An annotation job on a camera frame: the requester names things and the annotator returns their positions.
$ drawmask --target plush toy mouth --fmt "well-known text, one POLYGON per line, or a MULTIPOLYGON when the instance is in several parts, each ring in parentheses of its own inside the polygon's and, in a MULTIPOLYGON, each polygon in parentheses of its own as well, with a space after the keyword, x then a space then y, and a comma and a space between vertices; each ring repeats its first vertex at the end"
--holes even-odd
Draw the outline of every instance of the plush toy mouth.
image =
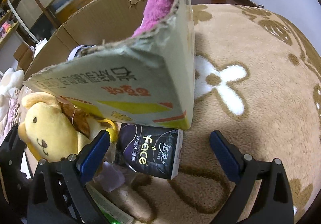
POLYGON ((48 146, 47 146, 47 143, 42 139, 42 140, 41 140, 41 144, 40 144, 38 138, 37 138, 37 143, 38 143, 38 145, 39 145, 40 147, 42 147, 42 151, 43 151, 44 155, 48 156, 48 153, 45 152, 45 148, 48 147, 48 146))

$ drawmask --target yellow plush toy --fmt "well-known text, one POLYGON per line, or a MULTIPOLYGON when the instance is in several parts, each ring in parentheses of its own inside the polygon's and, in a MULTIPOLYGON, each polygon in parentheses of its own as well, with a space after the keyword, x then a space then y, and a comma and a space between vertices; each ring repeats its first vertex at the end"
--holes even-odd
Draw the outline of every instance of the yellow plush toy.
POLYGON ((21 104, 29 109, 18 134, 37 160, 60 161, 70 154, 78 154, 90 140, 76 131, 61 112, 57 99, 45 92, 25 96, 21 104))

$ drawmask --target white plush toy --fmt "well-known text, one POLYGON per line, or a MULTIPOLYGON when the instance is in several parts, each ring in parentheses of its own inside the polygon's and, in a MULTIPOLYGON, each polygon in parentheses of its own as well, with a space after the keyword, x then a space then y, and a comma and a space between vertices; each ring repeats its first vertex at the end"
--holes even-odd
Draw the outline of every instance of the white plush toy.
POLYGON ((23 78, 23 70, 15 71, 13 68, 9 68, 4 73, 0 82, 0 121, 8 112, 10 98, 18 99, 23 78))

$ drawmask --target pink plush toy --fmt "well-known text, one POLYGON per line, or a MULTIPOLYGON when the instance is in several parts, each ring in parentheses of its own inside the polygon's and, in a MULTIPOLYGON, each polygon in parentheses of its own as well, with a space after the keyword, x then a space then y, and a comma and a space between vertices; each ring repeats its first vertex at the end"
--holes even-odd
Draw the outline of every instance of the pink plush toy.
POLYGON ((136 29, 134 36, 152 29, 161 19, 163 19, 171 10, 174 0, 148 0, 142 24, 136 29))

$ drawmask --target blanket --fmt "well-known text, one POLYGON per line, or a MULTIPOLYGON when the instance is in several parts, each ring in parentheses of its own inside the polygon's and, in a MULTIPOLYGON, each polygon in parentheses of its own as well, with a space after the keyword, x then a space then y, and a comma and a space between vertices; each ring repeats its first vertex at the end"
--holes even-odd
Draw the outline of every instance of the blanket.
POLYGON ((210 223, 233 189, 209 145, 220 130, 242 153, 282 160, 297 222, 321 187, 319 55, 295 25, 264 9, 195 5, 193 16, 195 106, 179 174, 139 176, 110 199, 135 223, 210 223))

